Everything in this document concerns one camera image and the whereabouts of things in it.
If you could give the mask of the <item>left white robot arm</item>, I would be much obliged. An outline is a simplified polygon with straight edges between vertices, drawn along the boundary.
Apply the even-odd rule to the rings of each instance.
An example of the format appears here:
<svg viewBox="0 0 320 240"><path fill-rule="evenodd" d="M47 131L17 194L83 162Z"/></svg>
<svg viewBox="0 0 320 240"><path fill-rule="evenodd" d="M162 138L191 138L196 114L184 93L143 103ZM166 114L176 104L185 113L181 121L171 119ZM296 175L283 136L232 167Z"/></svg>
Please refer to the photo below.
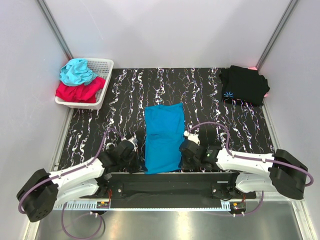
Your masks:
<svg viewBox="0 0 320 240"><path fill-rule="evenodd" d="M126 167L133 173L139 170L137 150L137 139L132 137L106 151L98 150L75 166L51 172L36 170L16 195L18 211L34 223L69 201L111 194L114 174Z"/></svg>

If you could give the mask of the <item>blue t-shirt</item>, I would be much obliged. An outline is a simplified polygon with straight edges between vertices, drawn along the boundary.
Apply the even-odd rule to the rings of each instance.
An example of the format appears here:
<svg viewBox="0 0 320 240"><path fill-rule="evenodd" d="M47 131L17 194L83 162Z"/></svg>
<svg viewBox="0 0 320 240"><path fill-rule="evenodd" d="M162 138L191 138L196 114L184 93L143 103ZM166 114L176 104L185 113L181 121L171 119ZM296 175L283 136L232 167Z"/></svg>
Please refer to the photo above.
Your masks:
<svg viewBox="0 0 320 240"><path fill-rule="evenodd" d="M185 115L182 103L145 108L145 167L147 175L180 169Z"/></svg>

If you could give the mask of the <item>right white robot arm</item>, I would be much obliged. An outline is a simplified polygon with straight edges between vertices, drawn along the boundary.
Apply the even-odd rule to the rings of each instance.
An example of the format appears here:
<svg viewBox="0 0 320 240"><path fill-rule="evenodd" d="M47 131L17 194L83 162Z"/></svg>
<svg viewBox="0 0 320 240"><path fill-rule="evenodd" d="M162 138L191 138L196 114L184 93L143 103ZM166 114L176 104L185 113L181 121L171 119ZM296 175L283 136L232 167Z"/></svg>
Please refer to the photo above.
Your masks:
<svg viewBox="0 0 320 240"><path fill-rule="evenodd" d="M227 185L228 195L232 198L255 191L277 191L294 200L304 198L308 168L286 150L277 149L275 153L266 154L245 153L214 145L203 147L186 139L179 146L179 151L184 170L238 172Z"/></svg>

